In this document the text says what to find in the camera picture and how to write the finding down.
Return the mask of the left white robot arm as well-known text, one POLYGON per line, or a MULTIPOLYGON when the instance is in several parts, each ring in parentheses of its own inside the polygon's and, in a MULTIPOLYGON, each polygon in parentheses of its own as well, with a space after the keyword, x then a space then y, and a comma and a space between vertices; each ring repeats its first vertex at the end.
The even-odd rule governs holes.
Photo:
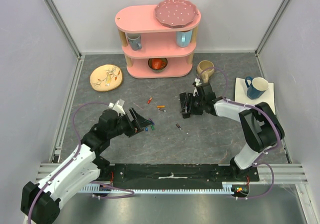
POLYGON ((153 125, 133 108, 129 113, 131 117, 116 105, 104 110, 63 163, 37 183, 30 181, 23 187, 20 209, 29 224, 53 223, 66 202, 84 186, 109 177, 110 162, 101 153, 111 139, 122 134, 132 137, 153 125))

